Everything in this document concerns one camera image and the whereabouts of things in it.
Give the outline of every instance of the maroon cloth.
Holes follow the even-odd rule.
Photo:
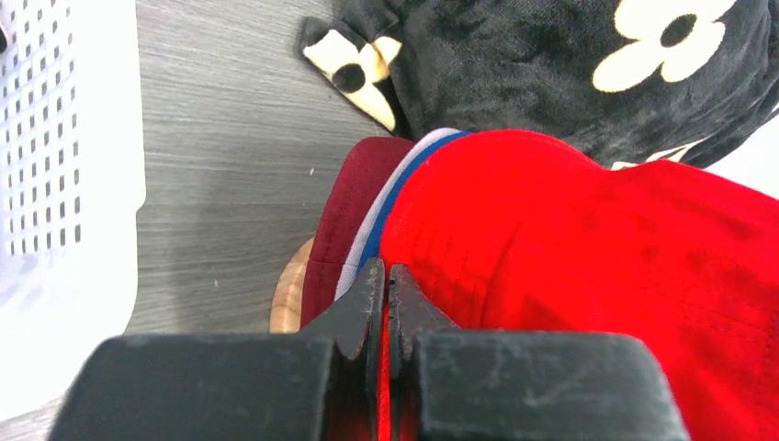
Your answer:
[[[360,224],[413,146],[400,138],[368,138],[346,156],[314,236],[303,281],[301,323],[310,322],[333,303],[341,269]]]

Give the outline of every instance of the black plush blanket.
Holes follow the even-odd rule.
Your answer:
[[[524,129],[705,167],[779,102],[779,0],[350,0],[300,48],[394,134]]]

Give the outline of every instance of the wooden floor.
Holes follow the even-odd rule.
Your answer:
[[[128,331],[264,332],[350,147],[381,132],[294,52],[332,0],[138,0],[146,203]],[[41,440],[57,402],[0,423]]]

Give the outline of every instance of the laundry basket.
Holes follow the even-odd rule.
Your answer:
[[[137,291],[134,0],[0,0],[0,420],[66,391]]]

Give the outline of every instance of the round wooden edge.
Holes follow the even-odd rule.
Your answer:
[[[300,329],[303,280],[306,278],[306,265],[313,243],[313,238],[304,243],[278,278],[270,307],[269,331],[272,334],[296,333]]]

